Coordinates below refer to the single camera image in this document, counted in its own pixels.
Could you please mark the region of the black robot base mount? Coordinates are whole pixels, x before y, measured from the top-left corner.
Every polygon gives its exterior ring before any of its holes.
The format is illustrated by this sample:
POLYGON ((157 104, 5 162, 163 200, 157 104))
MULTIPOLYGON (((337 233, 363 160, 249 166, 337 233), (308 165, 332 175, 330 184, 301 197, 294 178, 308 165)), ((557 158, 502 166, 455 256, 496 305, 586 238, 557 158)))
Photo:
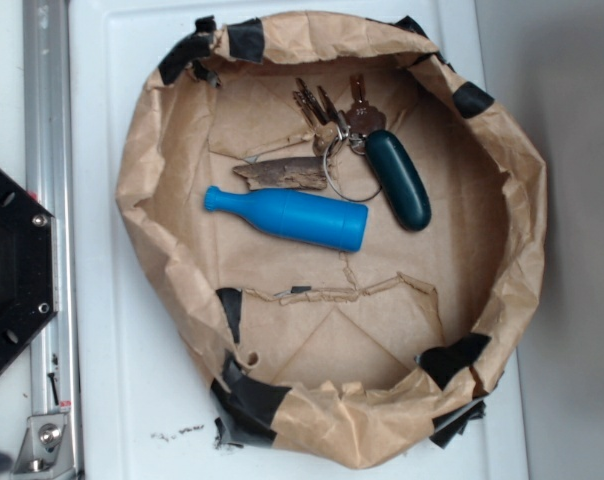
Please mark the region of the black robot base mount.
POLYGON ((57 313, 54 217, 0 169, 0 376, 57 313))

